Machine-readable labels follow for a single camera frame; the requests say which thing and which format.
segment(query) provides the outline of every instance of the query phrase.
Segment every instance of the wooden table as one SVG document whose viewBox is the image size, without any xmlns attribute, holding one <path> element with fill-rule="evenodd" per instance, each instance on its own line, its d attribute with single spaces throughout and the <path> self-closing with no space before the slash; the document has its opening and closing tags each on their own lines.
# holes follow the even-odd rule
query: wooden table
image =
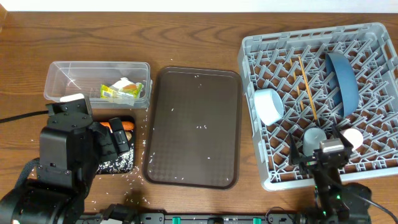
<svg viewBox="0 0 398 224">
<path fill-rule="evenodd" d="M 170 65 L 238 72 L 236 59 L 245 36 L 365 22 L 383 23 L 398 49 L 396 14 L 10 12 L 0 33 L 0 117 L 45 109 L 44 104 L 50 102 L 43 97 L 44 83 L 50 63 L 56 60 L 147 62 L 153 80 L 161 68 Z M 246 100 L 242 111 L 239 181 L 232 189 L 149 184 L 138 178 L 141 170 L 127 178 L 97 175 L 86 211 L 99 212 L 111 203 L 169 213 L 264 214 L 273 206 L 297 211 L 313 206 L 313 187 L 278 192 L 261 187 Z M 138 118 L 146 114 L 144 110 L 94 113 L 132 113 Z M 0 124 L 1 197 L 13 188 L 22 166 L 39 156 L 39 133 L 46 120 L 42 115 Z M 141 120 L 137 119 L 138 127 L 145 124 Z M 145 136 L 137 135 L 138 165 Z M 398 214 L 395 176 L 359 183 L 373 190 L 373 200 Z M 370 214 L 374 223 L 392 223 L 374 207 Z"/>
</svg>

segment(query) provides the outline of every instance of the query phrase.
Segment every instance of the blue plate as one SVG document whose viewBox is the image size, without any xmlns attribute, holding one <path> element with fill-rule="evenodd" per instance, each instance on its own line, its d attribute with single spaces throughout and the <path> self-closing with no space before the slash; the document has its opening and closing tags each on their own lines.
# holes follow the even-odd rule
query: blue plate
<svg viewBox="0 0 398 224">
<path fill-rule="evenodd" d="M 335 106 L 343 102 L 343 109 L 339 110 L 342 117 L 346 117 L 358 108 L 359 91 L 356 83 L 354 70 L 349 60 L 342 54 L 326 54 L 326 74 L 334 72 L 336 75 L 329 81 L 333 90 L 340 87 L 340 91 L 333 97 Z"/>
</svg>

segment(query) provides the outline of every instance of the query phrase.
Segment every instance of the white wall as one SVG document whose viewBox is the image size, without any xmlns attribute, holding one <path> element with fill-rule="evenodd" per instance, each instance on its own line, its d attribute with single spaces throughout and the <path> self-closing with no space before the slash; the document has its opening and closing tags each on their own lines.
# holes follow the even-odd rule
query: white wall
<svg viewBox="0 0 398 224">
<path fill-rule="evenodd" d="M 8 11 L 398 12 L 398 0 L 0 0 Z"/>
</svg>

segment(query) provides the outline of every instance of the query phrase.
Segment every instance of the white round object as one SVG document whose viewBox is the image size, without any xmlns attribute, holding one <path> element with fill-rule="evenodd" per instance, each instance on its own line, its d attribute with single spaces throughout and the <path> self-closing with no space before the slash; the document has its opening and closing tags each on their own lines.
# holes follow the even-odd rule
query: white round object
<svg viewBox="0 0 398 224">
<path fill-rule="evenodd" d="M 320 148 L 320 143 L 326 140 L 325 132 L 320 128 L 310 128 L 304 132 L 303 153 L 312 156 L 315 149 Z"/>
<path fill-rule="evenodd" d="M 349 129 L 340 131 L 340 133 L 354 146 L 353 150 L 362 146 L 363 135 L 357 129 L 349 128 Z"/>
<path fill-rule="evenodd" d="M 254 105 L 261 121 L 267 126 L 274 124 L 284 116 L 282 100 L 273 89 L 255 91 Z"/>
</svg>

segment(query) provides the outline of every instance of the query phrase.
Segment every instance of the chopstick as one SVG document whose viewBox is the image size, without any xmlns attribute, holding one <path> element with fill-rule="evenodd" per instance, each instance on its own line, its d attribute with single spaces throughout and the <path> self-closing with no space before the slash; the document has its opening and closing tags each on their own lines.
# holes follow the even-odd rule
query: chopstick
<svg viewBox="0 0 398 224">
<path fill-rule="evenodd" d="M 292 66 L 293 66 L 292 59 L 290 59 L 290 67 L 292 67 Z M 296 72 L 293 72 L 293 79 L 294 79 L 294 81 L 296 81 Z M 300 89 L 299 89 L 298 85 L 297 85 L 297 94 L 300 95 Z M 303 111 L 304 104 L 303 104 L 302 100 L 300 101 L 300 106 L 301 106 L 301 111 Z"/>
<path fill-rule="evenodd" d="M 304 72 L 304 66 L 303 66 L 303 62 L 301 61 L 301 57 L 300 56 L 298 56 L 298 60 L 300 62 L 301 72 L 303 73 L 303 78 L 304 78 L 305 88 L 307 89 L 308 98 L 310 99 L 310 105 L 311 105 L 313 117 L 314 117 L 315 120 L 317 120 L 318 119 L 317 111 L 315 111 L 315 105 L 313 104 L 313 101 L 312 101 L 312 95 L 311 95 L 310 87 L 308 85 L 307 76 L 306 76 L 306 74 Z"/>
</svg>

